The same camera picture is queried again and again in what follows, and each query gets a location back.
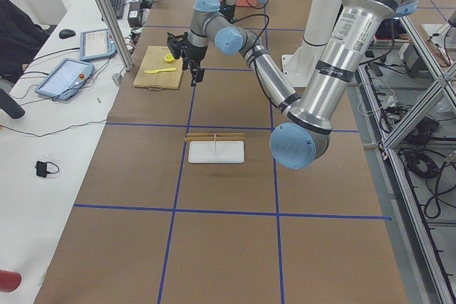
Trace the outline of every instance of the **white desk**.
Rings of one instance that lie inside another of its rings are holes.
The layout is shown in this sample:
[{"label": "white desk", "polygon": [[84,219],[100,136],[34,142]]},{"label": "white desk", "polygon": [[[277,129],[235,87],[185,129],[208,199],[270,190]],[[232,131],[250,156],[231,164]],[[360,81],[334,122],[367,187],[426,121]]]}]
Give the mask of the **white desk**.
[{"label": "white desk", "polygon": [[[120,20],[119,24],[127,36],[130,32],[128,22]],[[38,56],[78,47],[81,31],[104,27],[95,1],[77,0]],[[73,29],[76,36],[61,40],[58,32],[63,28]],[[64,57],[78,59],[79,51],[43,58],[32,63],[27,71],[48,73]],[[95,68],[105,62],[95,61]],[[0,124],[43,134],[70,125],[104,120],[118,91],[111,77],[122,69],[121,59],[116,55],[93,87],[80,90],[66,102],[44,100],[25,105],[26,114],[17,120],[0,110]],[[25,75],[11,94],[23,96],[30,85],[38,85],[43,80],[41,76]],[[23,100],[17,102],[22,104],[39,98],[30,90]],[[17,290],[0,293],[0,303],[27,304],[34,301],[103,128],[104,124],[87,125],[41,138],[4,128],[0,130],[0,269],[22,275]],[[36,160],[55,162],[60,172],[46,179],[39,178],[35,175]]]}]

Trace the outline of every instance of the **wooden cutting board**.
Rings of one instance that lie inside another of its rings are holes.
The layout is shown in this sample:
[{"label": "wooden cutting board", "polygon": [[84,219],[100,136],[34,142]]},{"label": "wooden cutting board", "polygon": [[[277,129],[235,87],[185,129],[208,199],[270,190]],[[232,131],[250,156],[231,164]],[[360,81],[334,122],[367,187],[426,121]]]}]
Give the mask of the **wooden cutting board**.
[{"label": "wooden cutting board", "polygon": [[[167,46],[149,46],[136,74],[133,85],[137,88],[178,89],[182,78],[182,59],[172,63],[163,60],[170,53]],[[176,71],[146,74],[145,70],[176,67]]]}]

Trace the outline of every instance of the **metal pole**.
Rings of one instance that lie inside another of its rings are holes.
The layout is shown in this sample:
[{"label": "metal pole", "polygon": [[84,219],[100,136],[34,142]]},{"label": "metal pole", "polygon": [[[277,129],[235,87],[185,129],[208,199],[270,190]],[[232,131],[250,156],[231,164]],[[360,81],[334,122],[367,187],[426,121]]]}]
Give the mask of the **metal pole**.
[{"label": "metal pole", "polygon": [[123,40],[123,35],[120,31],[119,24],[115,19],[113,7],[111,6],[109,0],[95,0],[95,2],[100,9],[103,20],[108,26],[109,32],[114,40],[114,44],[117,47],[117,51],[122,58],[125,70],[130,70],[133,66],[133,61],[131,59],[130,53],[128,52],[125,41]]}]

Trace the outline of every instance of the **tablet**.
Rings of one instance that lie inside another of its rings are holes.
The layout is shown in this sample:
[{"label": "tablet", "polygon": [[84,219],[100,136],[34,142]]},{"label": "tablet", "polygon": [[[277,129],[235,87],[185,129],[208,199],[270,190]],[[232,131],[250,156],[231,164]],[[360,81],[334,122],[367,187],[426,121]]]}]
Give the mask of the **tablet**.
[{"label": "tablet", "polygon": [[81,61],[94,61],[108,58],[116,52],[115,44],[107,29],[81,32]]},{"label": "tablet", "polygon": [[81,88],[95,69],[92,63],[65,58],[35,89],[35,93],[67,100]]}]

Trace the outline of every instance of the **yellow object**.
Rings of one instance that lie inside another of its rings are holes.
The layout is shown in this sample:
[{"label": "yellow object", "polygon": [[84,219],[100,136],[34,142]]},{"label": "yellow object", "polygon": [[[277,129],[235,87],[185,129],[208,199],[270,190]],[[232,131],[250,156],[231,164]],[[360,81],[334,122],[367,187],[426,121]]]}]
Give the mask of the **yellow object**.
[{"label": "yellow object", "polygon": [[144,73],[146,74],[156,74],[156,73],[161,73],[164,71],[176,71],[176,67],[172,68],[163,68],[163,69],[154,69],[154,70],[144,70]]},{"label": "yellow object", "polygon": [[171,53],[167,53],[166,55],[164,55],[163,59],[165,60],[166,63],[171,63],[171,62],[176,61],[174,56]]}]

